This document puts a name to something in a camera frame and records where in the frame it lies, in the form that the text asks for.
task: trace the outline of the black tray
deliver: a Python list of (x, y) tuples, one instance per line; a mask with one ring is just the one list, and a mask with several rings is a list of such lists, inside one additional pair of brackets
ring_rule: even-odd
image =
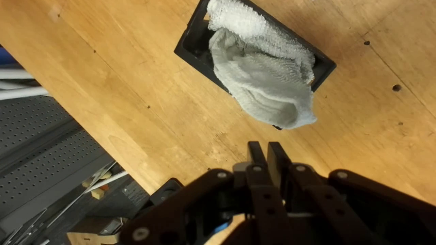
[[(207, 14), (207, 4), (209, 0), (200, 0), (199, 6), (196, 7), (186, 30), (181, 35), (174, 53), (190, 64), (194, 69), (201, 72), (207, 76), (211, 82), (218, 84), (220, 89), (227, 91), (227, 89), (219, 82), (219, 79), (214, 74), (214, 61), (211, 53), (208, 50), (208, 40), (214, 35), (214, 31), (208, 30), (208, 22), (204, 20)], [(324, 53), (318, 49), (312, 46), (309, 42), (298, 37), (293, 30), (283, 26), (280, 22), (274, 19), (271, 15), (264, 12), (261, 8), (254, 6), (250, 1), (241, 0), (246, 6), (252, 7), (257, 14), (263, 15), (268, 23), (275, 25), (276, 27), (282, 29), (282, 31), (289, 33), (290, 35), (295, 37), (302, 46), (309, 49), (314, 56), (314, 65), (313, 74), (314, 80), (312, 82), (310, 87), (312, 91), (327, 79), (327, 76), (335, 69), (336, 64), (329, 60)]]

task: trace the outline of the white towel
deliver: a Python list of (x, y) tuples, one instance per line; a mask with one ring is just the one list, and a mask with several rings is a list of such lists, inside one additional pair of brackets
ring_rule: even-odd
[(211, 0), (207, 11), (214, 72), (239, 106), (283, 129), (314, 123), (313, 55), (237, 0)]

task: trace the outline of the wooden table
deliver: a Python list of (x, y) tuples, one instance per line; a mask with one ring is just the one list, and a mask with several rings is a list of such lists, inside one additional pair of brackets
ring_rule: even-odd
[(436, 0), (254, 3), (338, 64), (314, 125), (254, 121), (173, 53), (196, 0), (0, 0), (0, 44), (148, 192), (278, 140), (321, 174), (346, 167), (436, 203)]

